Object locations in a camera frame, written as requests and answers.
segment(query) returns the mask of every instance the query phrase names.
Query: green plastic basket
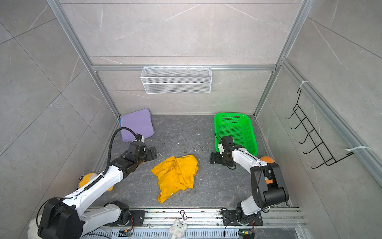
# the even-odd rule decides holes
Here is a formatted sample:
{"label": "green plastic basket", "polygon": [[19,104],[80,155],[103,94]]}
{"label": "green plastic basket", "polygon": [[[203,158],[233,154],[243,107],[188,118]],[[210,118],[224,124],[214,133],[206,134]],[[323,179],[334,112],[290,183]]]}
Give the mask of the green plastic basket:
{"label": "green plastic basket", "polygon": [[[237,113],[219,113],[215,115],[214,119],[215,135],[216,133],[218,133],[220,137],[231,135],[236,145],[242,145],[248,150],[248,152],[254,156],[257,155],[259,149],[257,148],[251,119],[247,115]],[[215,148],[217,152],[219,152],[218,144],[219,140],[215,137]]]}

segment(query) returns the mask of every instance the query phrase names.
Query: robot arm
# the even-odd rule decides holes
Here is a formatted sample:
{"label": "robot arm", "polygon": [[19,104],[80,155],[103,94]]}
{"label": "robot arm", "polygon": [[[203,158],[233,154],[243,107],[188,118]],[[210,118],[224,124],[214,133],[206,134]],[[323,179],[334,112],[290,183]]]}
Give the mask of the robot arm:
{"label": "robot arm", "polygon": [[251,174],[252,195],[242,201],[236,209],[238,218],[257,214],[263,208],[289,199],[287,187],[277,163],[258,159],[244,147],[235,145],[231,136],[223,137],[220,144],[220,153],[211,153],[211,164],[233,167],[237,163]]}
{"label": "robot arm", "polygon": [[[136,140],[120,157],[110,162],[112,144],[118,131],[131,131]],[[78,239],[99,226],[129,221],[129,207],[119,201],[113,201],[103,208],[84,213],[85,210],[111,186],[120,182],[145,161],[157,158],[156,149],[148,148],[142,136],[122,127],[117,129],[110,141],[107,166],[103,173],[83,187],[67,195],[64,200],[51,198],[45,204],[38,229],[43,239]]]}

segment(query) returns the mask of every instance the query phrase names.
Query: wire mesh basket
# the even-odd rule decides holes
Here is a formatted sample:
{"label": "wire mesh basket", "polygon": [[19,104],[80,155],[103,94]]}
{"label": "wire mesh basket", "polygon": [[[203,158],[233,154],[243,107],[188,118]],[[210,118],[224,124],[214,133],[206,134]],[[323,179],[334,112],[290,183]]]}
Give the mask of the wire mesh basket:
{"label": "wire mesh basket", "polygon": [[210,93],[212,70],[204,66],[144,67],[141,80],[148,94]]}

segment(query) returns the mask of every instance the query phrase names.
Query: yellow cloth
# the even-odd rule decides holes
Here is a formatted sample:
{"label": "yellow cloth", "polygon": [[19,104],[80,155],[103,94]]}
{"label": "yellow cloth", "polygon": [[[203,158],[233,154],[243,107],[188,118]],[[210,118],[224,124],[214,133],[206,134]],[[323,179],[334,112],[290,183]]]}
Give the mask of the yellow cloth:
{"label": "yellow cloth", "polygon": [[158,177],[160,189],[158,201],[160,203],[164,203],[179,190],[194,188],[194,176],[199,169],[197,163],[198,161],[193,155],[180,158],[172,156],[151,170]]}

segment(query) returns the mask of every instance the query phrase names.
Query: purple cloth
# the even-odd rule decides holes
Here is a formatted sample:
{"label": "purple cloth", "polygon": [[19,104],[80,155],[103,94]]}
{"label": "purple cloth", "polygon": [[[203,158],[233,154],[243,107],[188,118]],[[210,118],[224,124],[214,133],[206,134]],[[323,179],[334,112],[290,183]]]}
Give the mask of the purple cloth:
{"label": "purple cloth", "polygon": [[[151,123],[151,114],[148,108],[136,111],[120,118],[121,127],[128,127],[135,133],[142,135],[144,138],[154,134],[154,128]],[[133,134],[128,130],[121,130],[123,142],[134,140]]]}

